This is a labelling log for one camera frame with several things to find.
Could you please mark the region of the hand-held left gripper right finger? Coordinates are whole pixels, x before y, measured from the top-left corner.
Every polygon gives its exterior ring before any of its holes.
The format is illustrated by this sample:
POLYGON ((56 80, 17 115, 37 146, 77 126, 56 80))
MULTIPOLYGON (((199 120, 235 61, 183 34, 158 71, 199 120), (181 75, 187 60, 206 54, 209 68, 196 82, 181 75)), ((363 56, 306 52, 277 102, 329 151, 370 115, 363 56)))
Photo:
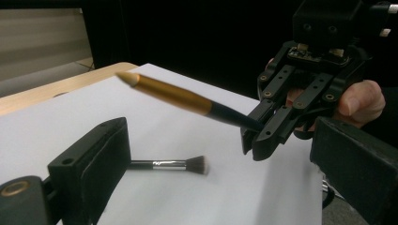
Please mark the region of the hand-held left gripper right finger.
POLYGON ((316 122, 310 161, 369 225, 398 225, 398 149, 330 118, 316 122))

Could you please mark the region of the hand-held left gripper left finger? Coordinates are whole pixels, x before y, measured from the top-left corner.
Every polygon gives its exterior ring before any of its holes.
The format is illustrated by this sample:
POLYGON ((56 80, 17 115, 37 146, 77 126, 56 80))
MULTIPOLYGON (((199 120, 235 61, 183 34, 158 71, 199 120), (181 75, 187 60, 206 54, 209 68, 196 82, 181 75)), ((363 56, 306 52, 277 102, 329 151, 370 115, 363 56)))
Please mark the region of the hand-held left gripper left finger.
POLYGON ((64 225, 96 225, 129 165, 124 117, 97 125, 55 158, 48 170, 65 207, 64 225))

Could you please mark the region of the black makeup brush silver ferrule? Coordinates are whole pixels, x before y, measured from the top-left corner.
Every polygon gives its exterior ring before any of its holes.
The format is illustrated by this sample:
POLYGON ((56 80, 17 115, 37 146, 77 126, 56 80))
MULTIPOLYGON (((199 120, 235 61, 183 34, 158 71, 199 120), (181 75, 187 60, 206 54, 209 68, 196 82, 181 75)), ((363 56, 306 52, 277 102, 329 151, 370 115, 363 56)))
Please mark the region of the black makeup brush silver ferrule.
POLYGON ((190 173, 207 174, 208 164, 205 156, 188 159, 133 160, 128 166, 128 169, 186 171, 190 173))

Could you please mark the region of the thin gold-tipped dark brush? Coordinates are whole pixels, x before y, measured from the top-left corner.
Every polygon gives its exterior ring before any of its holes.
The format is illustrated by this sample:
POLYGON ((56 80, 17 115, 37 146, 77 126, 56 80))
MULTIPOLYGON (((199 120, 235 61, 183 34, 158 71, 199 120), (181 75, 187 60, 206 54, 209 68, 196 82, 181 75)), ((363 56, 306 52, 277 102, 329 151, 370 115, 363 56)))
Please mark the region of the thin gold-tipped dark brush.
POLYGON ((123 71, 117 72, 116 76, 131 88, 183 110, 198 113, 239 128, 247 128, 249 126, 250 119, 247 115, 195 94, 192 91, 149 78, 139 73, 123 71))

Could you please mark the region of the white table sheet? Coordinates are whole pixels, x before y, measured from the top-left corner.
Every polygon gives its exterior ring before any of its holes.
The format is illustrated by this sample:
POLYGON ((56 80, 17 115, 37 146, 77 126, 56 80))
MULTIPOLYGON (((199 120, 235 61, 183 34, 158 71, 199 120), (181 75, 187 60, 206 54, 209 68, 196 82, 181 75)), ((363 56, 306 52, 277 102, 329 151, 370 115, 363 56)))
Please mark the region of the white table sheet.
POLYGON ((99 225, 322 225, 322 176, 311 145, 290 139, 254 161, 236 127, 105 80, 0 116, 0 184, 47 175, 48 164, 97 124, 125 117, 135 159, 205 156, 205 175, 128 171, 99 225))

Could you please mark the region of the wooden table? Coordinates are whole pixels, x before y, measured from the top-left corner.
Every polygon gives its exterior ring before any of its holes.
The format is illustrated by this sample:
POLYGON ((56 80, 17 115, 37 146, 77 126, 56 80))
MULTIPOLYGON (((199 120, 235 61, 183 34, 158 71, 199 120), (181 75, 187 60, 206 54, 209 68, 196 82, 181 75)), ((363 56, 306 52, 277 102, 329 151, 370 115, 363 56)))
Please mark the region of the wooden table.
POLYGON ((0 116, 39 104, 40 102, 81 89, 93 83, 98 83, 112 77, 117 71, 128 71, 134 68, 137 68, 137 66, 132 63, 116 63, 108 67, 95 69, 71 78, 22 91, 17 94, 0 97, 0 116))

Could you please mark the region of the black curtain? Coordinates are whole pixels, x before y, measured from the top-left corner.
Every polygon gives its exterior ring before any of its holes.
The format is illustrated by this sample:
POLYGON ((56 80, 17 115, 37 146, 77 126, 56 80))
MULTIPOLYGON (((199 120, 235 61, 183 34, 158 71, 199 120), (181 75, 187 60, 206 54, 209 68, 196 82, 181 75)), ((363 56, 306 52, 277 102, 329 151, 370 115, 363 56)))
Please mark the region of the black curtain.
POLYGON ((301 0, 83 0, 96 67, 146 63, 256 98, 301 0))

